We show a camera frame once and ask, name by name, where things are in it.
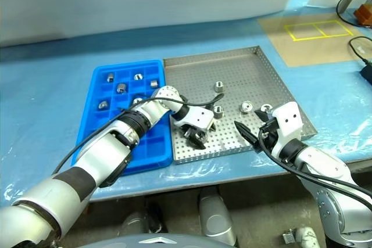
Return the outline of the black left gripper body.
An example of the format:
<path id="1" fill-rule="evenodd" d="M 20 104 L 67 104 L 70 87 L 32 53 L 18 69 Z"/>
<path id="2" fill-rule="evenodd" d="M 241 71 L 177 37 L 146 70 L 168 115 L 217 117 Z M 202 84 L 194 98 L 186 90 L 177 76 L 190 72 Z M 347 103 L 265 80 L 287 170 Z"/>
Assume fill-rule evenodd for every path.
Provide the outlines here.
<path id="1" fill-rule="evenodd" d="M 173 121 L 173 124 L 182 130 L 184 137 L 188 138 L 190 135 L 195 135 L 202 141 L 208 139 L 208 123 L 201 119 L 196 120 L 179 120 Z"/>

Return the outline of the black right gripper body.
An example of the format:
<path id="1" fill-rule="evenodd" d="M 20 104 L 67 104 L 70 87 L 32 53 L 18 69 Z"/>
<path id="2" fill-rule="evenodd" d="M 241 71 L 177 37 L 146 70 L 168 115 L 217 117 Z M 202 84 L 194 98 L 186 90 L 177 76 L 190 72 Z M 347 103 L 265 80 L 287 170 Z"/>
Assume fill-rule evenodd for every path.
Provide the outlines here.
<path id="1" fill-rule="evenodd" d="M 261 150 L 266 149 L 269 153 L 272 153 L 272 150 L 278 141 L 278 129 L 279 125 L 275 117 L 271 118 L 260 127 L 258 140 Z"/>

